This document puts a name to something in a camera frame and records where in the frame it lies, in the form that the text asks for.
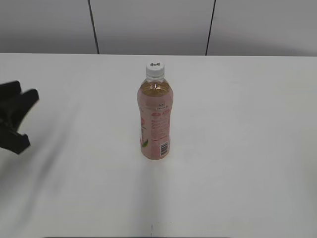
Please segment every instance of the liquid in bottle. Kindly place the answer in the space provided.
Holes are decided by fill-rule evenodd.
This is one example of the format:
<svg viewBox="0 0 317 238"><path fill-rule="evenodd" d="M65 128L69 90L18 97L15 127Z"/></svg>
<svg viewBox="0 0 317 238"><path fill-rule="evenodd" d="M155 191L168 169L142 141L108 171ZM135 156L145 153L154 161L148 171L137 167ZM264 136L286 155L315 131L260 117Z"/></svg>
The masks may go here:
<svg viewBox="0 0 317 238"><path fill-rule="evenodd" d="M141 116L141 151L151 160L164 158L170 149L170 114L173 91L160 61L147 64L147 78L138 91Z"/></svg>

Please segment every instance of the white table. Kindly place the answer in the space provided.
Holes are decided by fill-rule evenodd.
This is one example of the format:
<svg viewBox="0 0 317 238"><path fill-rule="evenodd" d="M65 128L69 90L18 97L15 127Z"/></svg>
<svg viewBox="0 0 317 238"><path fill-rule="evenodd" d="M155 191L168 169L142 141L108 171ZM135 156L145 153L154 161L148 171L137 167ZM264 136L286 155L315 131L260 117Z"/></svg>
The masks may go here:
<svg viewBox="0 0 317 238"><path fill-rule="evenodd" d="M174 91L170 154L139 149L145 63ZM0 237L317 237L317 58L0 54L40 101L0 150Z"/></svg>

